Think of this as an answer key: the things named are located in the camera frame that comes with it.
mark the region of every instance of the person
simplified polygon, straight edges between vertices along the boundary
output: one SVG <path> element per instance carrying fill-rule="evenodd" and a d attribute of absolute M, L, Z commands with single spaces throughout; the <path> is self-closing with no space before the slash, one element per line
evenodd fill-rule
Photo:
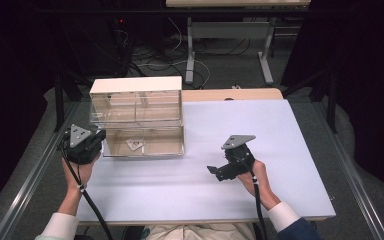
<path fill-rule="evenodd" d="M 79 166 L 80 178 L 86 186 L 93 165 L 99 155 L 87 165 Z M 71 175 L 63 160 L 63 169 L 67 181 L 67 193 L 58 211 L 54 213 L 41 235 L 35 240 L 71 240 L 74 239 L 78 220 L 75 217 L 81 192 L 77 182 Z M 266 172 L 266 165 L 255 160 L 252 170 L 258 179 L 261 204 L 267 210 L 268 216 L 280 240 L 316 240 L 320 239 L 317 231 L 272 191 Z M 250 194 L 255 196 L 251 173 L 237 176 Z M 251 224 L 203 224 L 203 225 L 153 225 L 145 226 L 142 239 L 255 239 Z"/>

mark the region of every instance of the white desk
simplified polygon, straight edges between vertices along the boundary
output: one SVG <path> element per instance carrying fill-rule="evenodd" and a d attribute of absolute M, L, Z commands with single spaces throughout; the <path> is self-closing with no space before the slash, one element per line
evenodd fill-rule
<path fill-rule="evenodd" d="M 256 135 L 248 147 L 266 163 L 274 192 L 299 215 L 335 216 L 286 100 L 184 102 L 183 111 L 185 156 L 103 157 L 95 164 L 88 192 L 109 225 L 257 221 L 255 199 L 242 183 L 219 182 L 207 170 L 227 164 L 221 146 L 234 134 Z M 97 223 L 84 199 L 77 216 Z"/>
<path fill-rule="evenodd" d="M 308 6 L 311 0 L 166 0 L 168 7 L 286 7 Z M 263 51 L 258 52 L 266 84 L 274 84 L 267 56 L 273 39 L 276 18 L 269 22 L 192 22 L 188 18 L 188 62 L 186 83 L 193 82 L 195 52 L 193 38 L 253 38 L 265 39 Z"/>

